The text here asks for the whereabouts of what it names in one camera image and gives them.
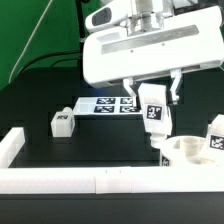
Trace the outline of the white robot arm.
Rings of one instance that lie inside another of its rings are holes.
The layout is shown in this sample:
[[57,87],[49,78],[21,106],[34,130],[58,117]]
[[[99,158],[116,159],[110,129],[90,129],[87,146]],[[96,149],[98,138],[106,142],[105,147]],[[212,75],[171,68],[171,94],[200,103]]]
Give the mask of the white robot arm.
[[112,0],[85,20],[83,76],[95,88],[169,76],[177,103],[184,73],[224,63],[224,11],[199,0]]

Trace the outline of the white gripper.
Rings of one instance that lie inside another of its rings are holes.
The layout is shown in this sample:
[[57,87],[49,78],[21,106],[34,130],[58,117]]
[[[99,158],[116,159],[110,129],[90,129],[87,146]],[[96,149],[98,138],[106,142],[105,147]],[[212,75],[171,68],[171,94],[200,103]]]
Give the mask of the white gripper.
[[171,102],[179,101],[182,72],[215,68],[224,63],[222,10],[213,6],[165,20],[164,28],[129,36],[123,27],[91,34],[83,51],[83,76],[96,88],[123,87],[137,106],[134,81],[170,74]]

